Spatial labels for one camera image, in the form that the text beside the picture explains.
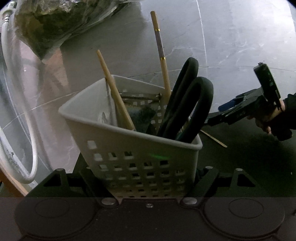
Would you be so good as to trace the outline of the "person right hand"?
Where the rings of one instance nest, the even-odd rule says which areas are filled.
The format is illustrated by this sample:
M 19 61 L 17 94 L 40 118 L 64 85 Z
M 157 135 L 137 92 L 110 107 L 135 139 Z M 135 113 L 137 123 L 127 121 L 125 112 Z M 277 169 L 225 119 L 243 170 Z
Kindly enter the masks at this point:
M 285 103 L 282 99 L 280 99 L 280 107 L 275 108 L 272 114 L 267 117 L 266 120 L 266 132 L 268 135 L 271 135 L 277 129 L 280 128 L 280 120 L 281 114 L 285 111 Z

